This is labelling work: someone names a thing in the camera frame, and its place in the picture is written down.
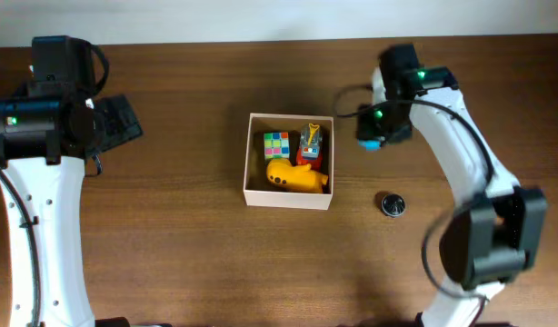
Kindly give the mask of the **blue toy ball with eyes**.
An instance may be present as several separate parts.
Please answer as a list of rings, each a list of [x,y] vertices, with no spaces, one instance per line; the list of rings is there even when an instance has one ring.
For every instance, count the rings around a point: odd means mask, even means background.
[[[378,151],[381,148],[381,143],[375,140],[359,140],[358,143],[368,152]]]

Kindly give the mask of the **red toy fire truck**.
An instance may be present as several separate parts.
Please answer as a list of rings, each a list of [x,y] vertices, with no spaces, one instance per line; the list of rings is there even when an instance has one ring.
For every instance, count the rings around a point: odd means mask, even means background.
[[[296,164],[307,165],[320,171],[323,163],[323,133],[319,124],[307,124],[300,133],[299,148],[296,153]]]

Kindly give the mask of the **black round spinning top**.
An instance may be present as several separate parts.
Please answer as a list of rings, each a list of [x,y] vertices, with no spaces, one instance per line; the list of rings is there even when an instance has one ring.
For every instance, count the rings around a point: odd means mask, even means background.
[[[399,217],[405,212],[406,202],[404,198],[397,193],[388,193],[381,201],[382,212],[389,217]]]

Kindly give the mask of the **multicolour puzzle cube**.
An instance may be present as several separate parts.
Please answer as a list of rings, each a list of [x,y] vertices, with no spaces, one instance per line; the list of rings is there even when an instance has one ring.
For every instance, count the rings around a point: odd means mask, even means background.
[[[290,158],[289,133],[273,132],[264,134],[264,159]]]

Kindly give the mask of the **yellow rubber whale toy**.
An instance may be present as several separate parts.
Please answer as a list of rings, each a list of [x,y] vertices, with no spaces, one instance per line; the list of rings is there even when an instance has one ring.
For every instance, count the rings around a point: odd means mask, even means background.
[[[311,165],[292,165],[288,159],[273,159],[266,167],[266,178],[289,192],[323,193],[329,176],[312,169]]]

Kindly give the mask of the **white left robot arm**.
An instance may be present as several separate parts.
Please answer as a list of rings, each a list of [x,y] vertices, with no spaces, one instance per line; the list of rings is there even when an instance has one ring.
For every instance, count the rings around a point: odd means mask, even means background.
[[[122,95],[102,97],[102,50],[67,35],[32,42],[32,79],[0,101],[0,188],[7,215],[13,326],[98,326],[85,288],[80,201],[85,166],[143,133]]]

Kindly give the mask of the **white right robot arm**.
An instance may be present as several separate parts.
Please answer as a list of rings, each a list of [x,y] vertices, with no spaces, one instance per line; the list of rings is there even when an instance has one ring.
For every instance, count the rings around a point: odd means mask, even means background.
[[[445,66],[424,67],[414,46],[379,56],[371,104],[355,112],[359,144],[369,151],[418,131],[451,187],[454,208],[427,229],[421,260],[437,291],[417,326],[475,326],[489,301],[533,268],[548,204],[523,188],[498,160],[469,115]]]

